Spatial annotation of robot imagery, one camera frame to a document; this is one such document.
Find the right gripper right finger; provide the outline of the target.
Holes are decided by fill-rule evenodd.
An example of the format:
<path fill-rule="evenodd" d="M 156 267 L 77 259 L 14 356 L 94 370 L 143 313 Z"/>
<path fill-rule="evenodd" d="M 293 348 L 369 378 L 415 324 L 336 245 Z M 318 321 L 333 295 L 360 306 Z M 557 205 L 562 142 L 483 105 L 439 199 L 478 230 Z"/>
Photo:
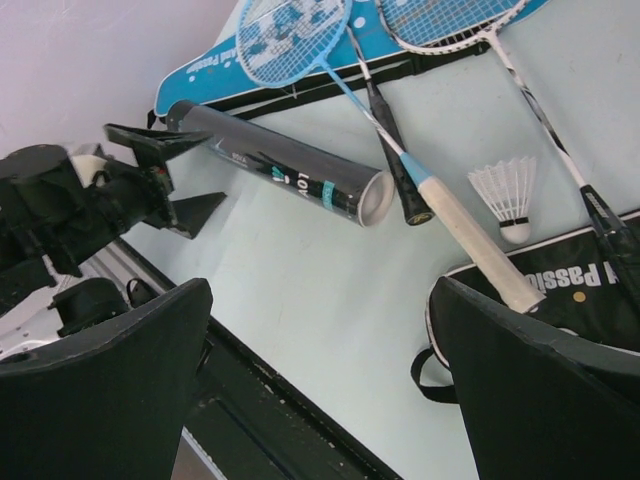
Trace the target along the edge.
<path fill-rule="evenodd" d="M 636 479 L 639 356 L 442 277 L 429 299 L 482 479 Z"/>

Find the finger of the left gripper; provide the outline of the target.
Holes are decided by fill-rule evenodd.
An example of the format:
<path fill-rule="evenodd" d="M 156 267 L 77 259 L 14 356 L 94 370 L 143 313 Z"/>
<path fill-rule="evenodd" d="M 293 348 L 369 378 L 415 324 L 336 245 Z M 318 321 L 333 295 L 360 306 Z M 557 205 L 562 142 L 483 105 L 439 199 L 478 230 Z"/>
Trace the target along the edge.
<path fill-rule="evenodd" d="M 172 201 L 174 219 L 167 229 L 190 240 L 196 238 L 226 198 L 223 192 L 213 192 Z"/>
<path fill-rule="evenodd" d="M 165 165 L 213 138 L 204 131 L 159 131 L 114 123 L 105 124 L 103 130 L 110 142 L 129 148 L 139 165 Z"/>

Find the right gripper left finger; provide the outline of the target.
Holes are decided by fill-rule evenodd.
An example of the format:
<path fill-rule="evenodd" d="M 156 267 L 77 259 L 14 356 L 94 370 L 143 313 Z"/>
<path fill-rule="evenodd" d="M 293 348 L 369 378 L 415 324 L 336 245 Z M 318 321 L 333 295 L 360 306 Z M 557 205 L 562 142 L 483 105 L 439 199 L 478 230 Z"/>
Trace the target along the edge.
<path fill-rule="evenodd" d="M 170 478 L 212 303 L 195 278 L 2 360 L 2 478 Z"/>

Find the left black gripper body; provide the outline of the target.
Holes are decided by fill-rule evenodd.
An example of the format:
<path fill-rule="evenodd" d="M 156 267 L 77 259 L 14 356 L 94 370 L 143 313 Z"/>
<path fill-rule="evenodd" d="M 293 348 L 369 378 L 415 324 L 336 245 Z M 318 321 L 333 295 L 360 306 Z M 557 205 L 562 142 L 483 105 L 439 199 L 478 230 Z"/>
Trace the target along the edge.
<path fill-rule="evenodd" d="M 48 256 L 57 272 L 76 275 L 80 263 L 138 223 L 174 227 L 167 167 L 174 148 L 161 142 L 133 152 L 135 166 L 93 151 L 104 163 L 103 185 L 82 184 L 60 145 L 36 144 L 2 159 L 2 271 Z"/>

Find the black shuttlecock tube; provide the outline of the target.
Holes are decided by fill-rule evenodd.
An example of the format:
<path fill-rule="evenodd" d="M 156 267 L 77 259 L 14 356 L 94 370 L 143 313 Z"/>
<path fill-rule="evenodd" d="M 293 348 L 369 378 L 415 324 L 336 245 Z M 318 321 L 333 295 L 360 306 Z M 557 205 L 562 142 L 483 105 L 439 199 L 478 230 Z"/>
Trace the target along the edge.
<path fill-rule="evenodd" d="M 361 227 L 374 226 L 393 202 L 392 175 L 216 109 L 181 100 L 167 127 L 211 135 L 208 152 L 267 183 Z"/>

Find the shuttlecock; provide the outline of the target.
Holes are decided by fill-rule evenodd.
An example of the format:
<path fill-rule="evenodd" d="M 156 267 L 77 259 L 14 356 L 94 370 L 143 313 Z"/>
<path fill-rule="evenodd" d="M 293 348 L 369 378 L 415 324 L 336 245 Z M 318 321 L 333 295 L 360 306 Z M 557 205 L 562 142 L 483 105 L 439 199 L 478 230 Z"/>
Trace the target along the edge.
<path fill-rule="evenodd" d="M 467 174 L 472 187 L 498 221 L 507 242 L 520 245 L 531 235 L 529 210 L 536 179 L 535 157 L 520 157 Z"/>

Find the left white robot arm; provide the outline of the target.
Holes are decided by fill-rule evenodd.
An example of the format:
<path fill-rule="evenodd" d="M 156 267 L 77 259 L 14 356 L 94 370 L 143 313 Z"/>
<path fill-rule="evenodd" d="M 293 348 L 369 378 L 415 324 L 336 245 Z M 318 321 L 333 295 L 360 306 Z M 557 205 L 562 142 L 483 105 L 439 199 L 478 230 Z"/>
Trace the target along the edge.
<path fill-rule="evenodd" d="M 130 310 L 136 302 L 86 263 L 138 224 L 194 238 L 221 192 L 174 200 L 170 160 L 211 140 L 107 124 L 126 163 L 101 145 L 39 143 L 1 161 L 1 357 L 7 360 Z"/>

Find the blue racket cover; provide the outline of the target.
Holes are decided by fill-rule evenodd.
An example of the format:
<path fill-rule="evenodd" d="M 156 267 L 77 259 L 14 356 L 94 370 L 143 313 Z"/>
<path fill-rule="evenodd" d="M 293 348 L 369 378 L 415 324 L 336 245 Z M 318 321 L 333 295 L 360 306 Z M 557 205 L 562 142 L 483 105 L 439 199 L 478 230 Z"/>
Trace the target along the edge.
<path fill-rule="evenodd" d="M 236 31 L 169 73 L 147 123 L 181 100 L 256 117 L 337 95 L 328 77 L 416 76 L 483 53 L 480 42 L 539 1 L 248 1 Z"/>

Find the black racket cover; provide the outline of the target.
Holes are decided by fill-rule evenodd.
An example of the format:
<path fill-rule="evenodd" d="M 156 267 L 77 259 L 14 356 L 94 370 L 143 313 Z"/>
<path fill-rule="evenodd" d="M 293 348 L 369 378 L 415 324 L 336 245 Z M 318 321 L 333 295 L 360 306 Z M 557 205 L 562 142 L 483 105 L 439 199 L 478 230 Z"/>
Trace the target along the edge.
<path fill-rule="evenodd" d="M 639 355 L 639 313 L 629 300 L 617 274 L 598 248 L 592 227 L 550 237 L 507 253 L 512 263 L 525 274 L 531 286 L 546 299 L 528 315 L 595 343 Z M 504 304 L 494 287 L 473 264 L 454 267 L 444 274 Z M 446 371 L 444 347 L 436 340 L 431 313 L 431 294 L 427 295 L 425 326 L 428 346 L 420 351 L 410 367 L 410 375 L 422 395 L 429 400 L 458 403 L 452 382 L 449 385 L 425 385 L 421 382 L 424 366 L 436 360 Z"/>

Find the light blue racket left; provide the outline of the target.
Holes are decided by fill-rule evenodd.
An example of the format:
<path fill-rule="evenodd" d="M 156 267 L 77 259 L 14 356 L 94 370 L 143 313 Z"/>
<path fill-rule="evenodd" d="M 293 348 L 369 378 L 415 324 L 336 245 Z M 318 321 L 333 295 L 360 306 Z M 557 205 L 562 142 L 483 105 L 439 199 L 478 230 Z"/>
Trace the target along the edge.
<path fill-rule="evenodd" d="M 292 85 L 314 68 L 328 73 L 344 95 L 400 157 L 418 193 L 512 310 L 526 313 L 545 296 L 531 286 L 447 186 L 393 139 L 327 61 L 346 32 L 350 1 L 247 1 L 235 33 L 237 58 L 256 84 Z"/>

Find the white racket white grip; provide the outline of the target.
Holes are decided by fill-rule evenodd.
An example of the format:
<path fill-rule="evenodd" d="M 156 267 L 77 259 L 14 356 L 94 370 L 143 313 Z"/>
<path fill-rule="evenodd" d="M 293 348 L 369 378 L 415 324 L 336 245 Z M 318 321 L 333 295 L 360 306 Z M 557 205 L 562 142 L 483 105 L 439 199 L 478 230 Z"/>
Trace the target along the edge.
<path fill-rule="evenodd" d="M 580 173 L 531 89 L 517 72 L 499 39 L 526 1 L 378 1 L 381 23 L 402 48 L 423 55 L 445 55 L 478 43 L 498 55 L 521 95 L 540 122 L 579 191 L 598 242 L 611 264 L 639 265 L 639 239 Z"/>

